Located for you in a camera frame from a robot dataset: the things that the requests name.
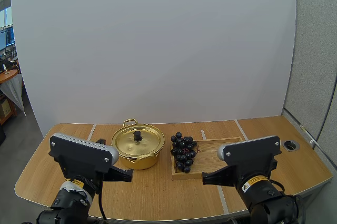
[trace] white paper backdrop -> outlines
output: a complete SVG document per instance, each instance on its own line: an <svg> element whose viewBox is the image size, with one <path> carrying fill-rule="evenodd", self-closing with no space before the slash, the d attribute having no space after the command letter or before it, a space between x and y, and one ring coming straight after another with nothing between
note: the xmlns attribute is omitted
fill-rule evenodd
<svg viewBox="0 0 337 224"><path fill-rule="evenodd" d="M281 113L295 0L12 0L42 133Z"/></svg>

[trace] gray partition wall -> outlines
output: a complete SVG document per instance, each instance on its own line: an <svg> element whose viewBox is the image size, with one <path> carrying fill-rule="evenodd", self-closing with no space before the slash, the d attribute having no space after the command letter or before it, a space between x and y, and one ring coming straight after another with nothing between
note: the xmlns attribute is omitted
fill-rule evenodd
<svg viewBox="0 0 337 224"><path fill-rule="evenodd" d="M293 65L284 103L284 107L318 138L318 143L334 163L337 163L336 13L337 0L296 0ZM284 115L300 130L286 112ZM315 151L334 178L308 207L306 223L336 223L337 172L318 148Z"/></svg>

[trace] white tape strip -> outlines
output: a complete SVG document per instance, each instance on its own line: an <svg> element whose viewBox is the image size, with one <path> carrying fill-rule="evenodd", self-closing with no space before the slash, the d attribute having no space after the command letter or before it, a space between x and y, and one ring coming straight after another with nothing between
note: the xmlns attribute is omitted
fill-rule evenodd
<svg viewBox="0 0 337 224"><path fill-rule="evenodd" d="M200 130L200 132L201 132L202 139L206 140L206 134L205 134L204 130ZM217 190L219 192L219 196L220 196L220 200L221 200L221 204L222 204L222 208L223 208L223 214L226 215L229 212L228 212L228 207L227 207L225 196L223 195L223 191L222 191L221 186L216 186L216 187L217 187Z"/></svg>
<svg viewBox="0 0 337 224"><path fill-rule="evenodd" d="M240 124L238 123L238 121L237 121L237 120L234 120L234 121L235 121L235 123L236 123L237 127L240 129L240 132L242 133L242 135L243 135L244 139L247 141L247 140L248 140L248 137L247 137L247 135L244 133L244 131L243 131L242 127L240 126Z"/></svg>
<svg viewBox="0 0 337 224"><path fill-rule="evenodd" d="M216 187L217 187L217 190L219 191L219 196L220 196L221 204L222 204L222 208L223 208L223 214L227 215L227 214L229 214L229 211L228 211L226 199L225 199L225 196L223 194L222 188L221 188L221 186L216 186Z"/></svg>
<svg viewBox="0 0 337 224"><path fill-rule="evenodd" d="M93 124L93 127L91 128L90 134L89 134L89 136L88 136L88 141L91 139L91 136L93 136L93 133L94 133L95 128L96 128L96 125L97 125L97 124Z"/></svg>
<svg viewBox="0 0 337 224"><path fill-rule="evenodd" d="M200 132L201 132L202 139L206 140L206 134L205 134L204 130L200 130Z"/></svg>

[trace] warning label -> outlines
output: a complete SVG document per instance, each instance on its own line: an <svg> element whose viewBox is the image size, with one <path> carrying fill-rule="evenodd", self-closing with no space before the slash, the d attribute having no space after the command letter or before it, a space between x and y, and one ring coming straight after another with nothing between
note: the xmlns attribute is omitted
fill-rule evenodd
<svg viewBox="0 0 337 224"><path fill-rule="evenodd" d="M249 189L250 186L251 185L248 182L246 182L242 187L243 192L246 192Z"/></svg>
<svg viewBox="0 0 337 224"><path fill-rule="evenodd" d="M81 187L81 188L83 188L83 186L84 186L84 183L83 183L83 182L78 181L78 180L76 180L76 179L74 179L72 182L73 182L74 184L76 184L77 186Z"/></svg>
<svg viewBox="0 0 337 224"><path fill-rule="evenodd" d="M256 176L251 178L242 186L243 192L246 192L250 188L250 186L262 180L268 180L268 178L266 178L265 176Z"/></svg>

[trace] screw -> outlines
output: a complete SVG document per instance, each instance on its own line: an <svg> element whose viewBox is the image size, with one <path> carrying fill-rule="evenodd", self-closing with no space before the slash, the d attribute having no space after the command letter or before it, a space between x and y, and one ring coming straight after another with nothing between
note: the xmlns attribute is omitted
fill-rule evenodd
<svg viewBox="0 0 337 224"><path fill-rule="evenodd" d="M80 199L80 202L84 205L84 206L88 206L88 204L83 200L83 199Z"/></svg>

